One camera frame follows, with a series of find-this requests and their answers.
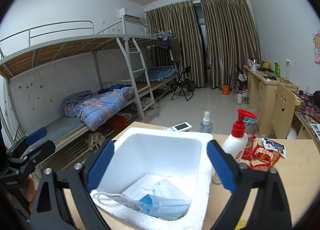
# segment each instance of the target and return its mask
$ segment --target blue gripper pad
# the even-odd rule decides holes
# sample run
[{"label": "blue gripper pad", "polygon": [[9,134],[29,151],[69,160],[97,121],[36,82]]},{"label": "blue gripper pad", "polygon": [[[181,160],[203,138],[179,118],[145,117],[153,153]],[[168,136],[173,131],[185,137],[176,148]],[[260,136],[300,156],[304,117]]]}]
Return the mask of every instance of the blue gripper pad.
[{"label": "blue gripper pad", "polygon": [[230,155],[226,154],[215,140],[211,140],[210,142],[208,142],[207,155],[211,161],[212,166],[218,174],[223,187],[227,190],[230,190],[231,193],[234,193],[234,191],[236,190],[236,185],[234,183],[234,174],[231,168],[228,166],[225,158],[223,157],[223,154]]},{"label": "blue gripper pad", "polygon": [[115,145],[113,141],[109,141],[100,152],[99,156],[91,166],[90,171],[87,173],[87,190],[91,192],[96,189],[101,179],[109,166],[109,163],[115,152]]},{"label": "blue gripper pad", "polygon": [[43,137],[45,137],[46,135],[47,135],[47,129],[45,129],[44,127],[41,127],[37,131],[27,136],[25,144],[32,145],[35,142],[38,142]]}]

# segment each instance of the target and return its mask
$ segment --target styrofoam box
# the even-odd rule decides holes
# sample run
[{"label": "styrofoam box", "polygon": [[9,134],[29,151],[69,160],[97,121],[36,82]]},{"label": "styrofoam box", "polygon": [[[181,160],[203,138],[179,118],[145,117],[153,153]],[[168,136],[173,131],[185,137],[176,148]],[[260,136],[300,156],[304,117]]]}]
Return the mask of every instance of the styrofoam box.
[{"label": "styrofoam box", "polygon": [[162,177],[178,175],[189,182],[192,197],[186,215],[176,221],[152,217],[113,200],[103,204],[93,199],[103,211],[129,224],[147,230],[201,230],[209,198],[212,165],[206,146],[208,133],[170,132],[130,128],[115,142],[114,156],[97,191],[122,193],[146,174]]}]

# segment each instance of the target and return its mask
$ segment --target red snack wrapper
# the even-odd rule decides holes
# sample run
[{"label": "red snack wrapper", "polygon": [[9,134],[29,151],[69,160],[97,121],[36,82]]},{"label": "red snack wrapper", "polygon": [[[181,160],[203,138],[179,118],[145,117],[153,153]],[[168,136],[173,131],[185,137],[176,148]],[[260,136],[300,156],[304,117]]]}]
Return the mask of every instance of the red snack wrapper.
[{"label": "red snack wrapper", "polygon": [[261,145],[257,145],[253,150],[253,157],[258,158],[260,161],[268,163],[272,166],[279,158],[281,154],[275,151],[265,149]]},{"label": "red snack wrapper", "polygon": [[253,141],[256,138],[254,134],[248,133],[247,146],[244,149],[242,158],[248,161],[252,161],[253,156]]},{"label": "red snack wrapper", "polygon": [[258,165],[253,165],[252,163],[249,163],[250,169],[257,170],[257,171],[264,171],[266,172],[269,169],[269,164],[258,164]]}]

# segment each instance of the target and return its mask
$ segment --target silver bolt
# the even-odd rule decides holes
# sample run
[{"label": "silver bolt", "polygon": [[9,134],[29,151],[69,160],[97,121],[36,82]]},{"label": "silver bolt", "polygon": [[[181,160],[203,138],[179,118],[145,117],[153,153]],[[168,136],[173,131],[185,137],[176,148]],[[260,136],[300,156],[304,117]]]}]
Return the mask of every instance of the silver bolt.
[{"label": "silver bolt", "polygon": [[52,172],[52,169],[51,169],[51,168],[46,168],[46,169],[44,170],[44,173],[47,174],[47,175],[49,175],[51,172]]},{"label": "silver bolt", "polygon": [[277,174],[277,170],[276,170],[275,168],[270,168],[270,172],[271,172],[272,174]]},{"label": "silver bolt", "polygon": [[76,169],[76,170],[79,170],[79,169],[82,168],[82,166],[83,166],[82,163],[76,163],[76,164],[73,166],[73,168]]},{"label": "silver bolt", "polygon": [[245,164],[245,163],[240,163],[240,164],[239,164],[239,168],[245,170],[245,169],[248,168],[248,166],[247,166],[247,164]]}]

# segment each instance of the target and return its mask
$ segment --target ladder rung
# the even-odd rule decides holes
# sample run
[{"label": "ladder rung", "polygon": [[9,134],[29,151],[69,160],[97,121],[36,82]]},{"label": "ladder rung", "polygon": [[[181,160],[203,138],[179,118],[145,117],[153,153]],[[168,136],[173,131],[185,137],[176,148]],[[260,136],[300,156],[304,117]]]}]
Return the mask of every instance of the ladder rung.
[{"label": "ladder rung", "polygon": [[145,68],[134,70],[133,73],[140,72],[140,71],[143,71],[143,70],[145,70]]},{"label": "ladder rung", "polygon": [[148,88],[149,88],[149,86],[145,86],[144,88],[139,89],[139,90],[138,90],[138,93],[141,92],[141,91],[144,91],[144,90],[146,90],[146,89],[148,89]]},{"label": "ladder rung", "polygon": [[149,107],[151,107],[154,104],[154,102],[150,103],[149,105],[147,105],[145,108],[143,108],[143,111],[146,111]]}]

